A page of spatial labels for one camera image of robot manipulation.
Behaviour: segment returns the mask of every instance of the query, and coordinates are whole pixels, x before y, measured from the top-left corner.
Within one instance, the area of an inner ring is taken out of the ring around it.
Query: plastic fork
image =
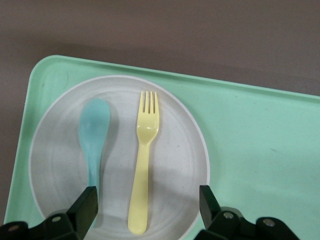
[[[141,92],[136,133],[139,149],[136,160],[132,194],[128,214],[128,228],[136,235],[143,234],[148,222],[148,172],[149,151],[159,130],[159,106],[157,93]]]

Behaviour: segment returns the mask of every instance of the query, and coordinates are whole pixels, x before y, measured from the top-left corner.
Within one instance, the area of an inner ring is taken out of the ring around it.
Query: green tray
[[[28,159],[49,106],[82,81],[118,74],[154,82],[188,108],[207,144],[210,187],[220,205],[253,223],[279,218],[301,239],[320,237],[320,97],[58,55],[41,60],[30,76],[5,223],[32,227],[43,220]],[[185,239],[203,227],[199,218]]]

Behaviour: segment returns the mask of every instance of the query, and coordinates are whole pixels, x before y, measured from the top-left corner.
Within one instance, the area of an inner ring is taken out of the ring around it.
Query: spoon
[[[96,186],[98,202],[100,161],[109,124],[110,108],[103,99],[94,98],[83,107],[79,119],[78,138],[87,167],[87,186]]]

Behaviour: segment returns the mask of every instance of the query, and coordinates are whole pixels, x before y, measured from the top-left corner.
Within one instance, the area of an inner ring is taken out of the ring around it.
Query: round plate
[[[160,128],[149,156],[148,225],[143,235],[127,226],[136,168],[141,91],[158,94]],[[58,98],[41,119],[31,145],[30,184],[42,216],[68,209],[87,185],[78,140],[82,108],[92,98],[108,102],[109,132],[100,165],[99,210],[86,240],[177,240],[199,217],[199,185],[210,177],[203,135],[186,107],[147,80],[108,75],[84,81]]]

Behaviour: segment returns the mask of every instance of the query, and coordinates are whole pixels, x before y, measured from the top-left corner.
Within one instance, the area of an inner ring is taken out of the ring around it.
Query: metal screw
[[[272,221],[270,218],[265,218],[265,219],[263,220],[263,223],[264,223],[265,225],[267,225],[268,227],[274,227],[274,226],[276,225],[275,222]]]
[[[17,230],[18,228],[19,228],[19,225],[13,225],[8,228],[8,232],[13,232],[13,231]]]
[[[233,219],[234,218],[234,215],[231,213],[231,212],[228,212],[226,211],[223,216],[226,218],[226,219]]]
[[[52,218],[52,222],[53,223],[58,222],[60,219],[61,219],[60,216],[56,216],[56,217]]]

